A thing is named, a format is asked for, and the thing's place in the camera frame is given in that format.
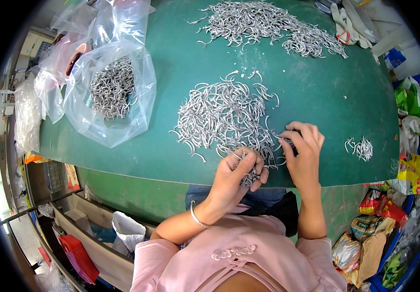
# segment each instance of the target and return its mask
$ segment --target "green workbench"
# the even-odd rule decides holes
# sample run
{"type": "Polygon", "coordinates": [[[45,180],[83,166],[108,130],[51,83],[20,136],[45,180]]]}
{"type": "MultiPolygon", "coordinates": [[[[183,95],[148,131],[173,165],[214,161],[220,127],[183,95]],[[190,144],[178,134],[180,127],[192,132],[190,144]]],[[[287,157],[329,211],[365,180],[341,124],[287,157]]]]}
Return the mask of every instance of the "green workbench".
{"type": "MultiPolygon", "coordinates": [[[[102,172],[162,181],[212,184],[220,157],[211,149],[198,149],[207,160],[191,158],[189,146],[176,142],[169,134],[177,124],[177,110],[197,83],[219,82],[234,70],[251,74],[254,67],[262,74],[269,92],[280,97],[266,102],[268,125],[282,132],[293,120],[318,125],[325,135],[320,156],[319,181],[322,186],[359,184],[396,178],[399,142],[396,104],[388,72],[382,61],[378,65],[370,50],[357,45],[345,48],[349,58],[330,55],[326,58],[303,58],[299,53],[287,55],[279,42],[269,45],[228,47],[218,38],[205,49],[205,32],[194,34],[202,25],[188,24],[204,14],[198,9],[217,0],[152,1],[157,9],[149,16],[146,47],[157,78],[157,95],[149,130],[119,146],[109,149],[77,133],[66,116],[56,124],[44,121],[40,134],[40,155],[57,161],[102,172]],[[358,160],[345,151],[345,140],[365,136],[374,146],[369,162],[358,160]]],[[[298,19],[335,34],[330,16],[314,8],[313,1],[274,1],[298,19]]],[[[250,87],[254,79],[236,79],[250,87]]],[[[270,170],[266,187],[292,187],[288,170],[270,170]]]]}

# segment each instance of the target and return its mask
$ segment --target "woman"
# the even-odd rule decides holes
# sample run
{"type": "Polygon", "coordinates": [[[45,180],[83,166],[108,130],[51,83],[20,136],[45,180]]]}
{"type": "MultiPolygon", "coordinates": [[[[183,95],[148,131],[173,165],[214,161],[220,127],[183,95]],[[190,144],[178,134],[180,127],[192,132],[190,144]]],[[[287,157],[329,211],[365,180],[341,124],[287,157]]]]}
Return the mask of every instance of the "woman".
{"type": "Polygon", "coordinates": [[[248,188],[239,186],[254,166],[268,179],[262,157],[243,147],[219,163],[207,198],[189,211],[163,221],[150,240],[135,249],[132,292],[148,291],[346,291],[346,280],[333,267],[331,241],[320,200],[319,155],[324,136],[311,124],[292,122],[280,139],[286,165],[301,195],[296,245],[273,216],[236,215],[248,188]]]}

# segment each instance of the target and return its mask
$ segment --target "pink blouse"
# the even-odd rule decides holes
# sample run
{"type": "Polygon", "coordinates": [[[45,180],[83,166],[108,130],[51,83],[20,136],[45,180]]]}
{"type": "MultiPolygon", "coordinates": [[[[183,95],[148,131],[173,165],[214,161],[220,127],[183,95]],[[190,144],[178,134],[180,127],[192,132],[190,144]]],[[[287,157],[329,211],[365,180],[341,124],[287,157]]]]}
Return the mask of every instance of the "pink blouse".
{"type": "MultiPolygon", "coordinates": [[[[240,204],[233,213],[246,208],[240,204]]],[[[244,267],[247,262],[258,265],[288,292],[347,291],[345,278],[332,265],[330,239],[300,238],[295,245],[285,232],[275,217],[229,213],[181,250],[165,239],[141,242],[135,249],[131,292],[195,291],[221,269],[202,292],[213,291],[236,272],[253,276],[270,291],[279,289],[263,274],[244,267]]]]}

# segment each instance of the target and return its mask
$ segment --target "red basket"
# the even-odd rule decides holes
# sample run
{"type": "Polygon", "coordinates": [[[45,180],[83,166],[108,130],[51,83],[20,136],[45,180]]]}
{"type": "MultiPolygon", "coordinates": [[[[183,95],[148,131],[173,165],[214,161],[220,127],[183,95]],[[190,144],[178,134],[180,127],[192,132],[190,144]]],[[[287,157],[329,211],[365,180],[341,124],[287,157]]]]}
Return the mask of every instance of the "red basket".
{"type": "Polygon", "coordinates": [[[83,248],[82,243],[70,234],[58,235],[58,238],[75,270],[85,281],[94,285],[100,272],[83,248]]]}

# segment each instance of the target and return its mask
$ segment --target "green plastic bag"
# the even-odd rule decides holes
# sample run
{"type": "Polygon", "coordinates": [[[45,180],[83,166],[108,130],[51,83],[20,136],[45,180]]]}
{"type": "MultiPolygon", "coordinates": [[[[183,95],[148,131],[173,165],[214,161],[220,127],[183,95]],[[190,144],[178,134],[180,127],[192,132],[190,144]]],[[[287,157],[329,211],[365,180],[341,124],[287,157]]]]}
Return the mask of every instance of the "green plastic bag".
{"type": "Polygon", "coordinates": [[[406,77],[395,89],[394,94],[399,114],[420,118],[420,89],[415,79],[406,77]]]}
{"type": "Polygon", "coordinates": [[[406,270],[408,269],[408,265],[402,265],[400,267],[400,256],[402,253],[403,250],[395,254],[395,256],[384,266],[385,274],[382,278],[382,286],[387,289],[393,289],[396,284],[400,282],[401,278],[404,276],[406,270]]]}

